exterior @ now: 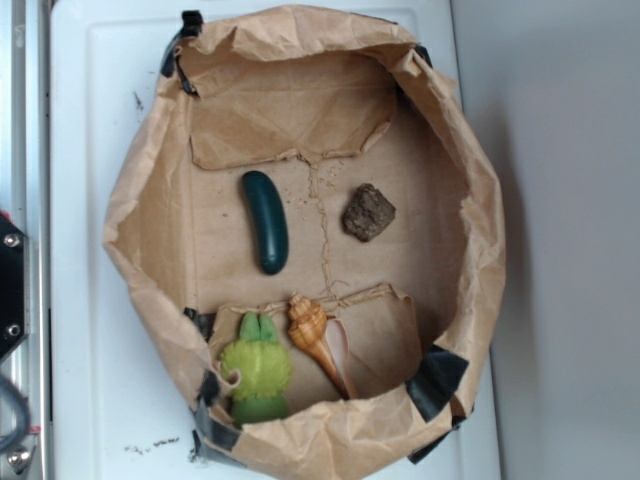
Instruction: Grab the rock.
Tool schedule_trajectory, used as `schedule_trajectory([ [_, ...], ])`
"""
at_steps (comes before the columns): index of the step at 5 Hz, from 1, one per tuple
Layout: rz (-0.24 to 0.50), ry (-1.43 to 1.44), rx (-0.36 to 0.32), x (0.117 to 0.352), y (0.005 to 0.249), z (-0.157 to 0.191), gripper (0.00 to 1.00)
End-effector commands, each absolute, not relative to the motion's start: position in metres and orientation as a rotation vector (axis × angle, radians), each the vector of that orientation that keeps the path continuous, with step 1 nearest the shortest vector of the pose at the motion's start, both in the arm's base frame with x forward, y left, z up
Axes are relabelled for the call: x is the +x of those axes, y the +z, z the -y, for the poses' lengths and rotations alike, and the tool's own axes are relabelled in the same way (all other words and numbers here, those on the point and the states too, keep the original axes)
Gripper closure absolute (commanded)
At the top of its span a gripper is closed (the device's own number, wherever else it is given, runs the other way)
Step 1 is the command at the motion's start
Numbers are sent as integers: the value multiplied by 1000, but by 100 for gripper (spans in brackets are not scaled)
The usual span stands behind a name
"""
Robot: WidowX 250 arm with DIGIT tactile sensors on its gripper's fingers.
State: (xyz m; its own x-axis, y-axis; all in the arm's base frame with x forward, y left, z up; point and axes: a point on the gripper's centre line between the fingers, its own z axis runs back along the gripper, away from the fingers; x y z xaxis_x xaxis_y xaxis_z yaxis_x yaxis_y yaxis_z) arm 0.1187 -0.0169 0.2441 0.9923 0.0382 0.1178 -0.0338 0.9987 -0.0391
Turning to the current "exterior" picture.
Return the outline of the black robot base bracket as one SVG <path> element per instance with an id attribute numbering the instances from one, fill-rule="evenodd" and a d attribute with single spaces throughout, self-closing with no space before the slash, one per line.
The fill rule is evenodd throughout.
<path id="1" fill-rule="evenodd" d="M 1 361 L 4 362 L 25 336 L 24 234 L 1 213 L 0 314 Z"/>

